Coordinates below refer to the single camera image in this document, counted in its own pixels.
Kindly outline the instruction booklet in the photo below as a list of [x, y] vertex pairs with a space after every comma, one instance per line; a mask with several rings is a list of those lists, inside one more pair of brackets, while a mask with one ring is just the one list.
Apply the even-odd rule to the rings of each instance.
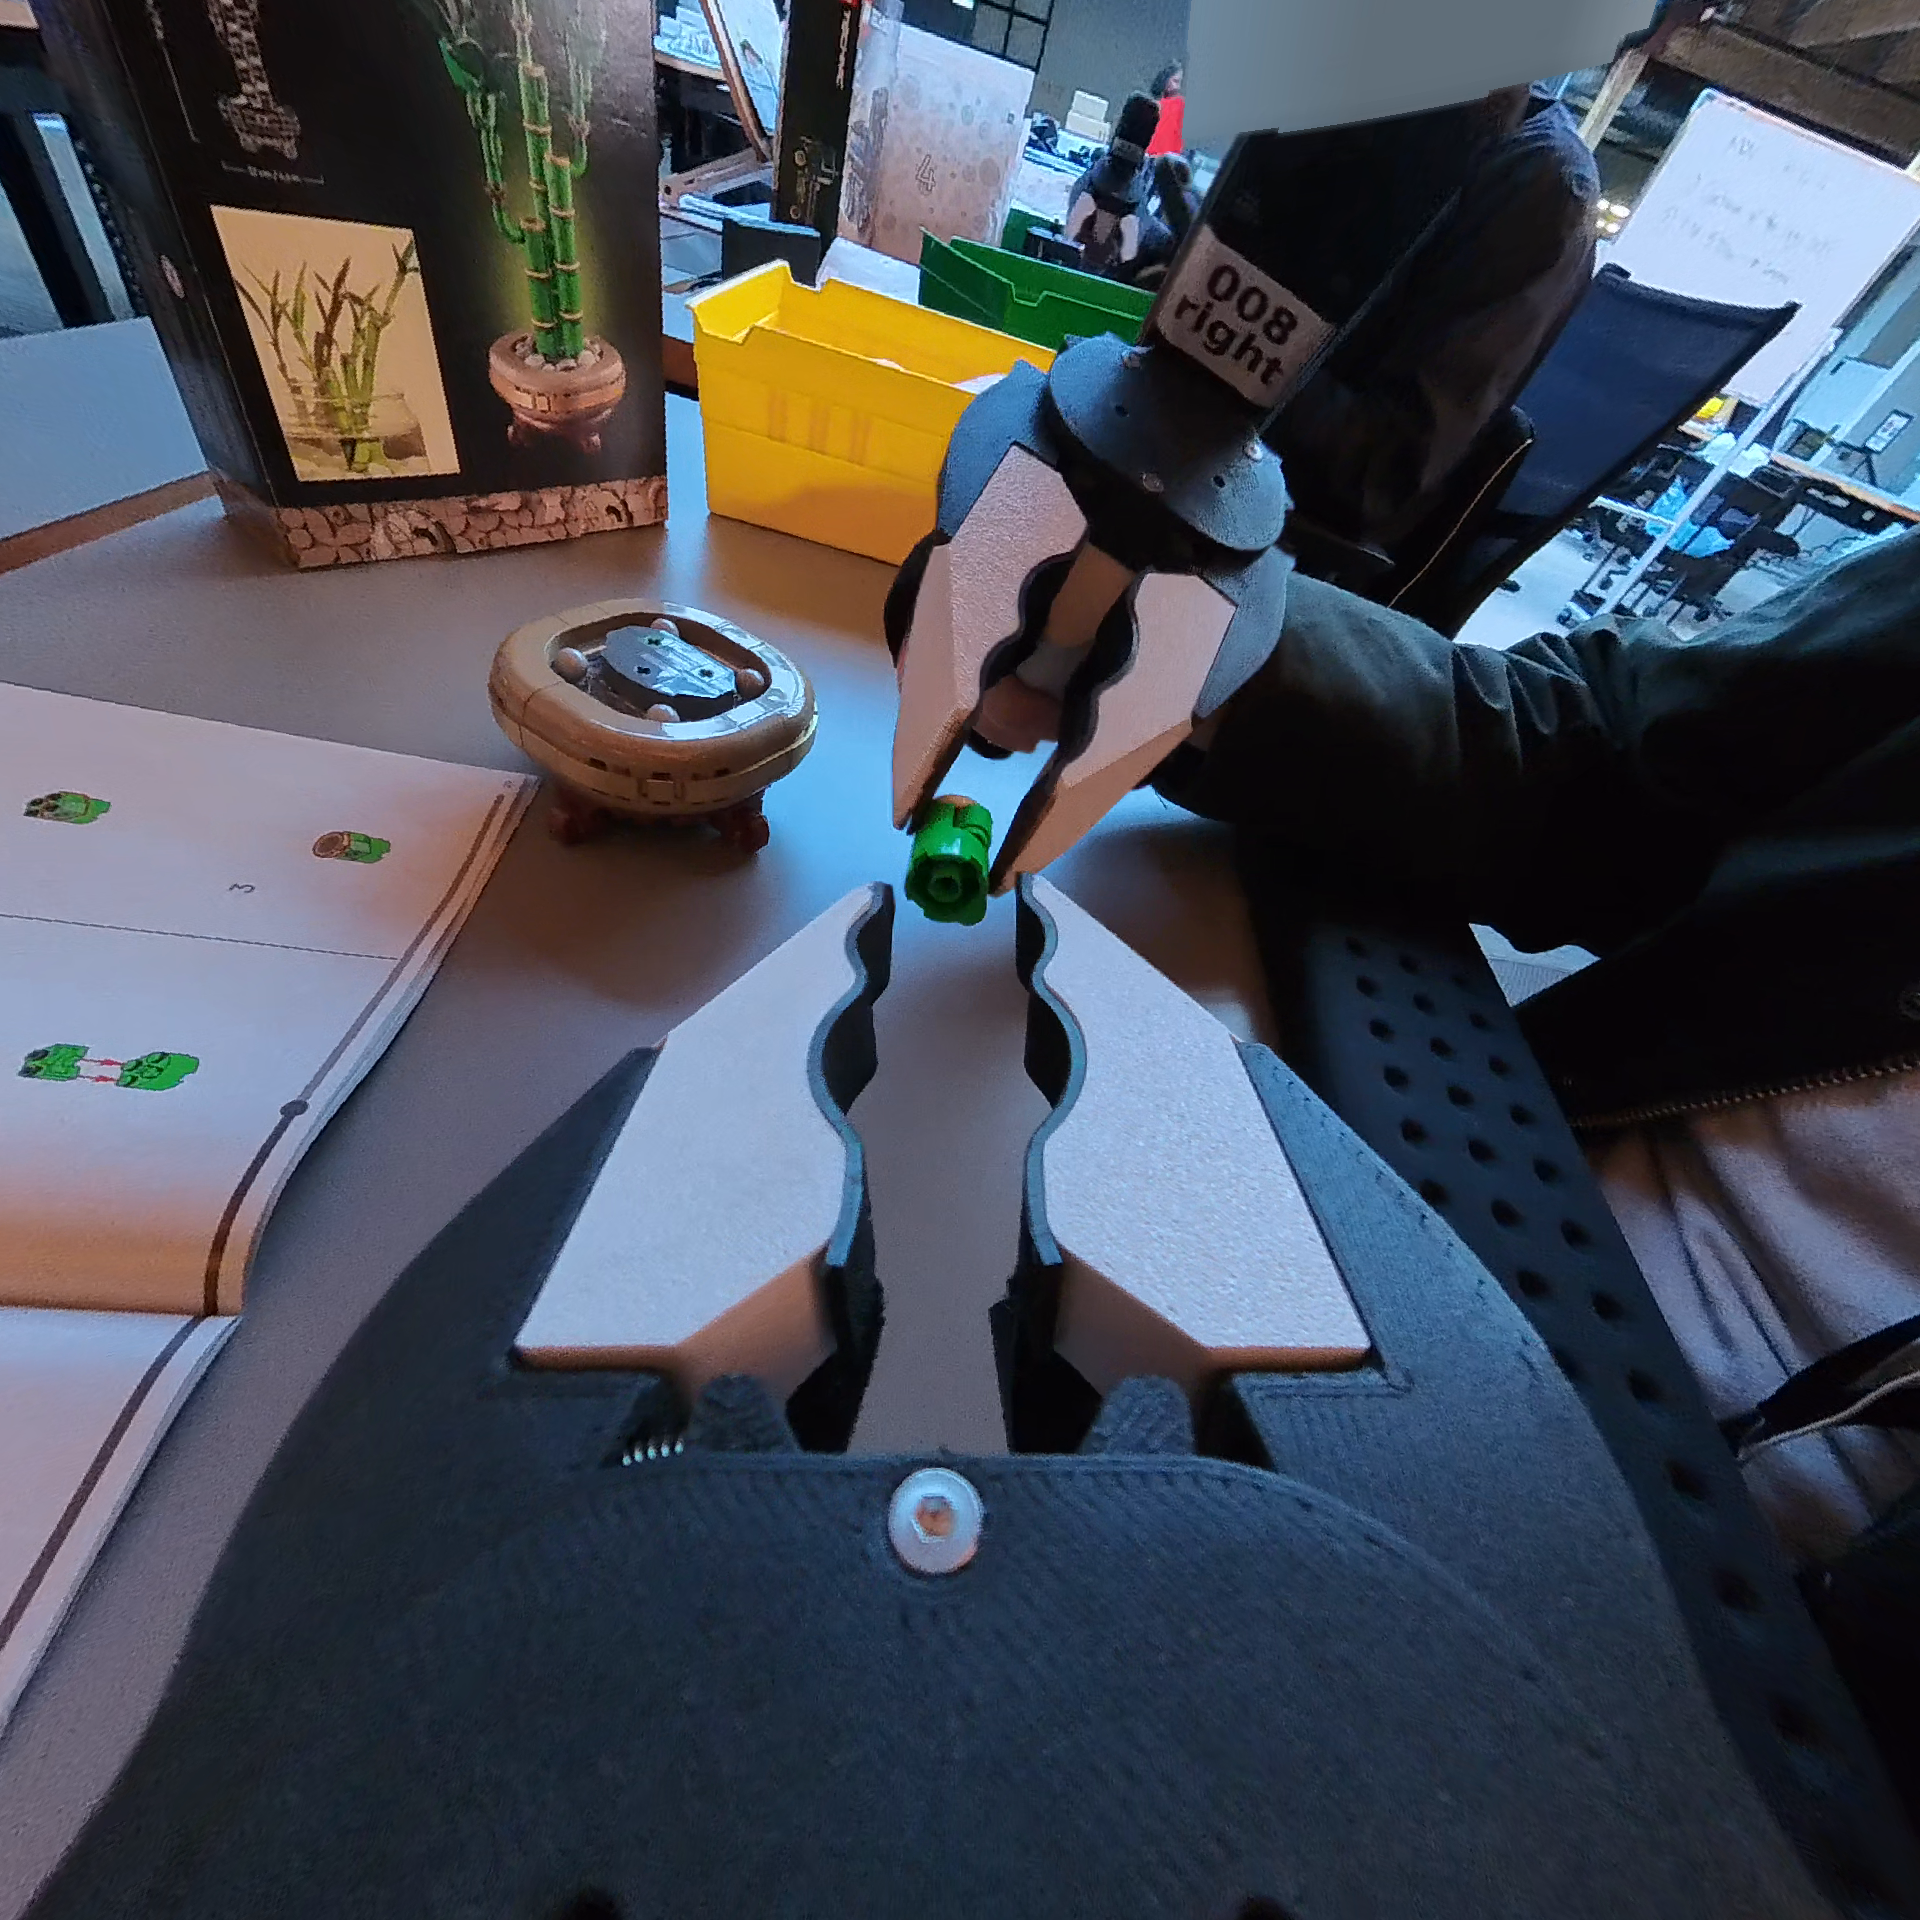
[[3, 1716], [535, 780], [3, 688]]

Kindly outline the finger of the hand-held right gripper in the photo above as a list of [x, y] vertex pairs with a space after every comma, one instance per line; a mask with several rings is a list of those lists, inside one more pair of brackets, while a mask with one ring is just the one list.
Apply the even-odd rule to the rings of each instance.
[[929, 552], [896, 661], [894, 827], [912, 823], [961, 756], [992, 658], [1022, 634], [1037, 576], [1068, 562], [1087, 533], [1063, 474], [1014, 443], [957, 531]]
[[1200, 576], [1146, 571], [1116, 616], [1119, 659], [1085, 659], [1052, 757], [995, 855], [996, 895], [1077, 846], [1189, 740], [1236, 606]]

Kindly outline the whiteboard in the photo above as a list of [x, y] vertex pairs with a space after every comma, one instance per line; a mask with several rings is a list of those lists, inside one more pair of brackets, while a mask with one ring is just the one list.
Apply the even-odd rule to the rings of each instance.
[[1710, 89], [1598, 254], [1667, 292], [1796, 304], [1732, 378], [1738, 398], [1763, 406], [1829, 344], [1916, 220], [1919, 181], [1900, 165]]

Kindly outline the green plastic bin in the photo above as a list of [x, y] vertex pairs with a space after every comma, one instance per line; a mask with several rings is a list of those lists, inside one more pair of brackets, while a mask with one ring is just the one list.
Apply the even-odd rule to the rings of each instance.
[[1058, 352], [1108, 332], [1140, 342], [1154, 292], [968, 238], [921, 243], [921, 306]]

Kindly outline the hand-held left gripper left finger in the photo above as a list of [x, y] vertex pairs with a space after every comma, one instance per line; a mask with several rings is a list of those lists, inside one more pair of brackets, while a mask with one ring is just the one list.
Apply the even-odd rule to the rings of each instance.
[[848, 1448], [884, 1320], [851, 1110], [894, 916], [889, 883], [857, 885], [647, 1055], [517, 1334], [525, 1363], [656, 1373], [684, 1404], [747, 1376], [805, 1448]]

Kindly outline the tan toy brick pot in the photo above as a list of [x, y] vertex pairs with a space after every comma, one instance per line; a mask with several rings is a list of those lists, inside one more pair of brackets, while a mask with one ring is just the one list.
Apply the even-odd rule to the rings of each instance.
[[619, 595], [535, 618], [496, 647], [492, 715], [553, 786], [553, 831], [707, 826], [770, 839], [764, 794], [809, 756], [814, 685], [776, 645], [688, 604]]

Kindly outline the person's grey trousers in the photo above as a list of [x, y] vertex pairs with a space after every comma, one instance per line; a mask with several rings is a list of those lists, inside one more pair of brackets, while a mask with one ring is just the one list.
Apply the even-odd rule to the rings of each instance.
[[1916, 1069], [1653, 1120], [1591, 1164], [1717, 1421], [1919, 1311]]

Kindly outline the black perforated mat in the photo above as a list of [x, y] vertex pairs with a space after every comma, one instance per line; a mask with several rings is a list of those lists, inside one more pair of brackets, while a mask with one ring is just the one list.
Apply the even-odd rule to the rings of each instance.
[[1283, 1057], [1456, 1232], [1620, 1467], [1693, 1661], [1839, 1916], [1916, 1916], [1916, 1837], [1475, 935], [1255, 911]]

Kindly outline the green round toy brick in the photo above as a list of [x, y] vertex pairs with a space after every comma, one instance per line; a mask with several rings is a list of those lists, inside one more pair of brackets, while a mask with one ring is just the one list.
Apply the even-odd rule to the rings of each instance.
[[915, 816], [907, 898], [936, 924], [977, 925], [989, 914], [995, 820], [967, 794], [941, 794]]

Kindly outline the black narrow box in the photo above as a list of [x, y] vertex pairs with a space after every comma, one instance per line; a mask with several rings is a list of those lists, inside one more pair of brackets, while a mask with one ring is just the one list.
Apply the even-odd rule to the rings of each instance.
[[839, 233], [860, 28], [860, 2], [787, 3], [774, 216], [823, 248]]

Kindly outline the yellow plastic bin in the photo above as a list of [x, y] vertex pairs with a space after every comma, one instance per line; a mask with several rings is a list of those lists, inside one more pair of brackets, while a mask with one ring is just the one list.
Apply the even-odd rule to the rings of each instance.
[[884, 292], [807, 287], [781, 260], [688, 304], [714, 516], [880, 563], [934, 526], [973, 395], [1054, 353]]

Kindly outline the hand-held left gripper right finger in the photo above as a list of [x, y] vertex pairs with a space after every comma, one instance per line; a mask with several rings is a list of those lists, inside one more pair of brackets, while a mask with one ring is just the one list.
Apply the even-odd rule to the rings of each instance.
[[1274, 1057], [1040, 876], [1017, 959], [1048, 1110], [990, 1314], [1009, 1445], [1079, 1450], [1129, 1379], [1206, 1421], [1234, 1378], [1359, 1378], [1375, 1341], [1256, 1083]]

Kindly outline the person's right hand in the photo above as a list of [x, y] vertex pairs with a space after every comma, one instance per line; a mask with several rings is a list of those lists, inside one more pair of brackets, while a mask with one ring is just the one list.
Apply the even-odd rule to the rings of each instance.
[[1027, 756], [1058, 744], [1064, 685], [1038, 683], [1018, 670], [983, 680], [968, 727], [973, 752], [989, 757]]

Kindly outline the black bamboo set box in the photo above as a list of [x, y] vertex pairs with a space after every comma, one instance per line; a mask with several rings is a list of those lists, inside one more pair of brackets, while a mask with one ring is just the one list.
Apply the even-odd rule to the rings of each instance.
[[278, 558], [666, 518], [654, 3], [32, 10], [212, 483]]

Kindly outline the dotted cardboard box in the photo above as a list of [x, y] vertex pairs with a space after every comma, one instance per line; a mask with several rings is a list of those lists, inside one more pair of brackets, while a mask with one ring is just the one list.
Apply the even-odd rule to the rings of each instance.
[[1027, 66], [868, 7], [839, 236], [907, 264], [923, 236], [996, 245], [1027, 149]]

